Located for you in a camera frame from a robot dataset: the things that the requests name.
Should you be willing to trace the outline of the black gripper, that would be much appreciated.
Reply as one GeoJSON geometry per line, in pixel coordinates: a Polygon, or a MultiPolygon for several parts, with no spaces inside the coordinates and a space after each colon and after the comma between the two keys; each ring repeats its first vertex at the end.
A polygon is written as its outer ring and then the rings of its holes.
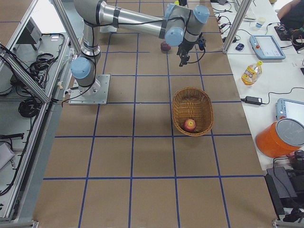
{"type": "Polygon", "coordinates": [[[188,64],[190,56],[188,52],[191,51],[194,45],[197,44],[201,51],[205,50],[206,47],[206,39],[204,38],[203,34],[201,33],[196,41],[188,41],[185,38],[183,39],[182,43],[178,46],[177,55],[180,57],[179,66],[184,66],[188,64]]]}

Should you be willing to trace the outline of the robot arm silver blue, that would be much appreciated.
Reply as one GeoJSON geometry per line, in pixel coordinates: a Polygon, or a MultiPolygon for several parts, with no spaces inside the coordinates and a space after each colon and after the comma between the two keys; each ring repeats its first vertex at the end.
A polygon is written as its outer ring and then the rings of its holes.
{"type": "Polygon", "coordinates": [[[189,64],[189,51],[194,45],[205,49],[203,26],[209,19],[209,9],[197,5],[194,9],[168,4],[164,18],[112,6],[103,0],[75,0],[74,6],[84,21],[81,54],[72,61],[71,72],[82,95],[94,95],[101,87],[96,65],[101,51],[99,29],[104,26],[123,28],[164,39],[171,47],[178,47],[179,66],[189,64]]]}

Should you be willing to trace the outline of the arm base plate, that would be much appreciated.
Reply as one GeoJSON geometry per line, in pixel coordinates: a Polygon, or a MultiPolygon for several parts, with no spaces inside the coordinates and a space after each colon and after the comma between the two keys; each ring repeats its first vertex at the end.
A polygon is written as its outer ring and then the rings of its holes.
{"type": "Polygon", "coordinates": [[[117,28],[113,26],[102,26],[100,27],[100,33],[116,33],[117,28]]]}
{"type": "Polygon", "coordinates": [[[97,75],[95,83],[87,91],[87,88],[79,87],[74,80],[73,87],[77,89],[70,93],[70,105],[105,105],[107,104],[110,75],[97,75]]]}

